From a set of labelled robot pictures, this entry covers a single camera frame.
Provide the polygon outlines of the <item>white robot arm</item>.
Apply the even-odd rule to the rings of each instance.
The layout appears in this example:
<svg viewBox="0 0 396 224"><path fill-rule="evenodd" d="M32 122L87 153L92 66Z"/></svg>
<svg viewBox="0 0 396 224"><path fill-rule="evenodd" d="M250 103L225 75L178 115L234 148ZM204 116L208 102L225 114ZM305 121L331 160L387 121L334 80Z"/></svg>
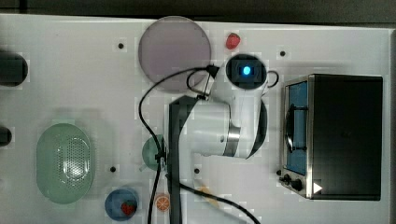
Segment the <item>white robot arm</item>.
<svg viewBox="0 0 396 224"><path fill-rule="evenodd" d="M170 224L237 224L236 215L199 201L204 194L194 181L193 156L248 159L266 137L264 63L253 55L235 54L209 72L214 82L206 99L184 95L168 107Z"/></svg>

